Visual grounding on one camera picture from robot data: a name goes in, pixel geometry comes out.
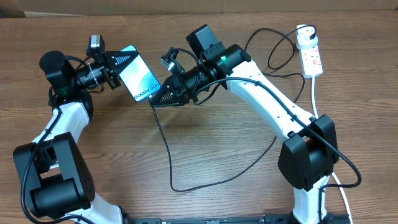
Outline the blue Samsung Galaxy smartphone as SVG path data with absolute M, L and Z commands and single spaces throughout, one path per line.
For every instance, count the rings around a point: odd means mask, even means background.
M 119 77 L 134 101 L 143 101 L 150 95 L 154 95 L 158 92 L 161 88 L 161 84 L 136 48 L 133 45 L 129 45 L 121 51 L 137 53 L 134 60 L 119 74 Z

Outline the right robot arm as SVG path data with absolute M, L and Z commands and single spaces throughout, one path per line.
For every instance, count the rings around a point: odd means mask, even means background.
M 190 33 L 196 66 L 186 71 L 177 48 L 162 56 L 171 72 L 150 99 L 153 109 L 198 103 L 198 94 L 219 84 L 244 100 L 281 141 L 278 167 L 294 188 L 292 223 L 331 223 L 323 193 L 338 162 L 335 125 L 326 115 L 316 118 L 290 101 L 260 71 L 240 46 L 225 47 L 206 24 Z

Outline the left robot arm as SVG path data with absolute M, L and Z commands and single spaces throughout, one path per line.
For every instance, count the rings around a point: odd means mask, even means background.
M 22 211 L 32 223 L 42 223 L 43 217 L 49 223 L 133 222 L 123 208 L 96 193 L 77 142 L 93 117 L 90 91 L 104 83 L 112 89 L 119 87 L 121 74 L 132 75 L 128 69 L 139 54 L 133 46 L 113 52 L 88 47 L 86 54 L 91 63 L 58 50 L 47 52 L 39 61 L 50 83 L 52 118 L 31 143 L 13 152 Z

